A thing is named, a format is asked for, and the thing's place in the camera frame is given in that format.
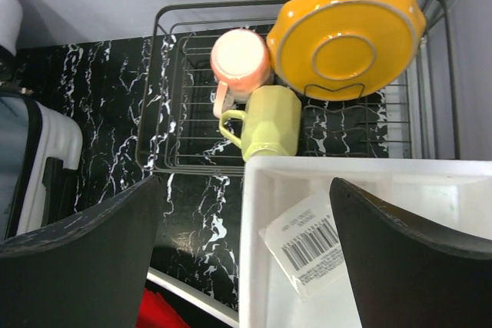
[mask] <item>red object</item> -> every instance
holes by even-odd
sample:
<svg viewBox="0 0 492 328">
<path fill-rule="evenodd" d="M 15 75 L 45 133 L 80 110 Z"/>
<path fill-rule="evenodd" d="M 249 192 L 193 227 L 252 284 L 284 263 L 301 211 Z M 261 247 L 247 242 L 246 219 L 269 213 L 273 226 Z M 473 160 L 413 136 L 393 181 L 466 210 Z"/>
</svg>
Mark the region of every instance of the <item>red object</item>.
<svg viewBox="0 0 492 328">
<path fill-rule="evenodd" d="M 160 293 L 144 290 L 137 328 L 190 328 Z"/>
</svg>

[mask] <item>yellow plate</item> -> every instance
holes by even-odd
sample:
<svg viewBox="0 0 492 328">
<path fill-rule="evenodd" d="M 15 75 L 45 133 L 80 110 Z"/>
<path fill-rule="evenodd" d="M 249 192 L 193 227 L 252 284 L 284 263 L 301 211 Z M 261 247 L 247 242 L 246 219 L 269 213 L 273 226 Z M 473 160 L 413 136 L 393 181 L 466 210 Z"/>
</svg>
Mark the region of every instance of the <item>yellow plate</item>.
<svg viewBox="0 0 492 328">
<path fill-rule="evenodd" d="M 341 101 L 391 83 L 424 29 L 417 0 L 291 0 L 267 43 L 275 72 L 293 89 Z"/>
</svg>

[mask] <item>pink mug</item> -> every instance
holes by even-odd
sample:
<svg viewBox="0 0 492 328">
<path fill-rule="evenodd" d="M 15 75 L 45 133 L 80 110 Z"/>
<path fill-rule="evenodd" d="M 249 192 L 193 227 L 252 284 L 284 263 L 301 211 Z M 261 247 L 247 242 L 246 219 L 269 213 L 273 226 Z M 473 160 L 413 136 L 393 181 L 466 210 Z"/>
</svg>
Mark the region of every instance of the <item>pink mug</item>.
<svg viewBox="0 0 492 328">
<path fill-rule="evenodd" d="M 243 28 L 230 30 L 215 42 L 210 64 L 218 80 L 216 118 L 234 101 L 245 103 L 254 90 L 273 81 L 267 45 L 256 32 Z"/>
</svg>

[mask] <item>upside-down mug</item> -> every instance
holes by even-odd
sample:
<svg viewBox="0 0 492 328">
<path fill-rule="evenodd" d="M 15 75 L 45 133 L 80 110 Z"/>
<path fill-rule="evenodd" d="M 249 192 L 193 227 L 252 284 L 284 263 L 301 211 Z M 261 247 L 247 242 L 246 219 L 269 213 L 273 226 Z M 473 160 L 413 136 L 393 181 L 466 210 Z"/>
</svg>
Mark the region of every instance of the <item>upside-down mug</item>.
<svg viewBox="0 0 492 328">
<path fill-rule="evenodd" d="M 224 126 L 231 118 L 243 121 L 240 137 Z M 300 127 L 301 102 L 283 86 L 258 88 L 251 93 L 245 111 L 225 111 L 219 120 L 221 134 L 241 149 L 244 161 L 253 155 L 296 155 Z"/>
<path fill-rule="evenodd" d="M 263 38 L 243 28 L 230 30 L 215 42 L 210 65 L 218 80 L 214 102 L 216 118 L 230 109 L 234 101 L 245 103 L 251 92 L 273 81 Z"/>
</svg>

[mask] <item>gray fabric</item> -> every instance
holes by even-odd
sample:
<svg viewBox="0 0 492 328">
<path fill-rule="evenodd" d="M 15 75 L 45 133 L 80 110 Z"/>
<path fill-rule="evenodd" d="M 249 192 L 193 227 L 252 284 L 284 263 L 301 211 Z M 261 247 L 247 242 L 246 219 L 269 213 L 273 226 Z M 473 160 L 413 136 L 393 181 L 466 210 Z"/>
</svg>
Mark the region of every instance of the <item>gray fabric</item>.
<svg viewBox="0 0 492 328">
<path fill-rule="evenodd" d="M 0 235 L 5 233 L 28 138 L 28 110 L 20 98 L 0 98 Z"/>
</svg>

